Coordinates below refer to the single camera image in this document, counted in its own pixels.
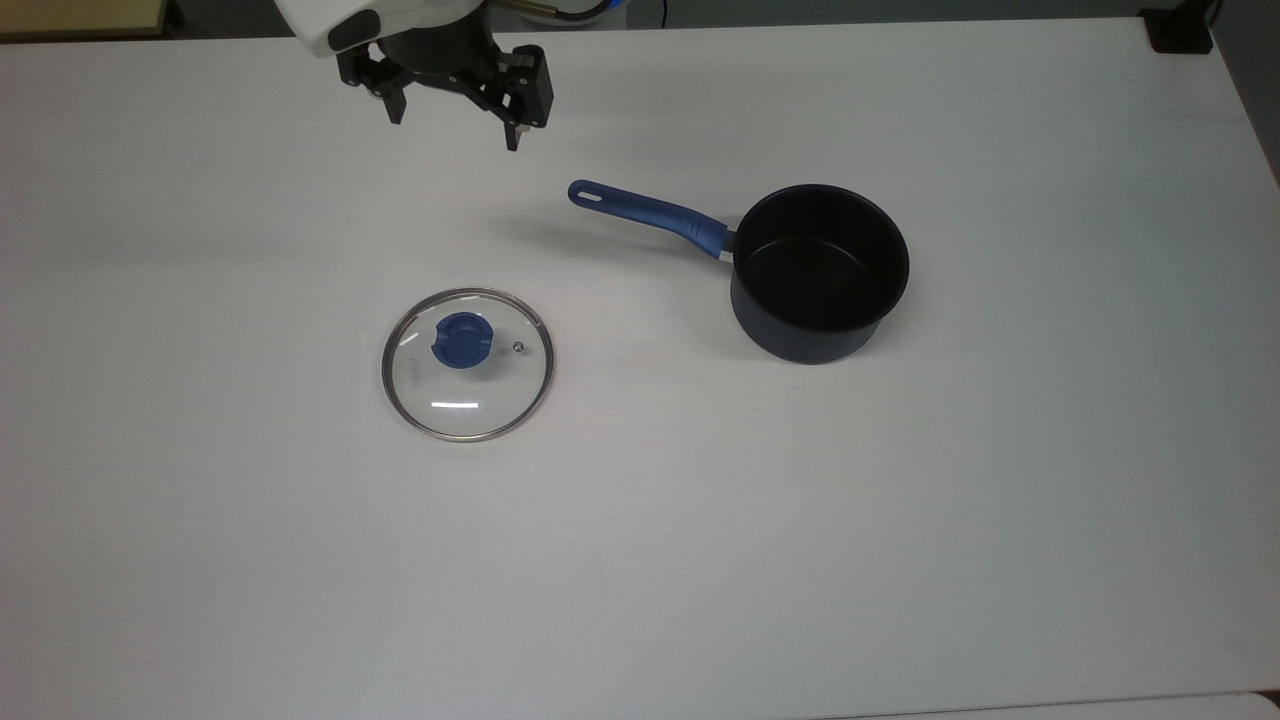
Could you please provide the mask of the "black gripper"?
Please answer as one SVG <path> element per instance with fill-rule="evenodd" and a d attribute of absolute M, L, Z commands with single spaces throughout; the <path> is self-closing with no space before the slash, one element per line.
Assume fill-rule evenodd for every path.
<path fill-rule="evenodd" d="M 416 79 L 468 91 L 477 108 L 502 122 L 511 152 L 525 133 L 545 127 L 550 118 L 556 94 L 544 49 L 499 50 L 489 20 L 412 28 L 378 40 L 378 46 L 383 59 L 374 59 L 365 44 L 338 53 L 335 61 L 340 81 L 380 100 L 394 126 L 406 113 L 404 88 Z"/>

